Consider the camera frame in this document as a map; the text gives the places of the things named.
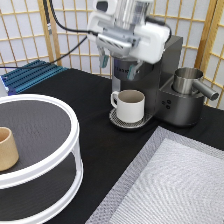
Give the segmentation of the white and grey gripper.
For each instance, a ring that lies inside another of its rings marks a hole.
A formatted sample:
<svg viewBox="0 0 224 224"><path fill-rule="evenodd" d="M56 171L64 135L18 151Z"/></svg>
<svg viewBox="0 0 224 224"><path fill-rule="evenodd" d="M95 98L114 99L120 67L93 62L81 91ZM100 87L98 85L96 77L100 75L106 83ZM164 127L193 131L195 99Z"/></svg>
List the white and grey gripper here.
<svg viewBox="0 0 224 224"><path fill-rule="evenodd" d="M171 30L149 17L154 0L94 0L89 16L88 39L99 52L99 67L107 66L109 56L140 60L129 67L127 79L133 81L143 62L157 63L164 52Z"/></svg>

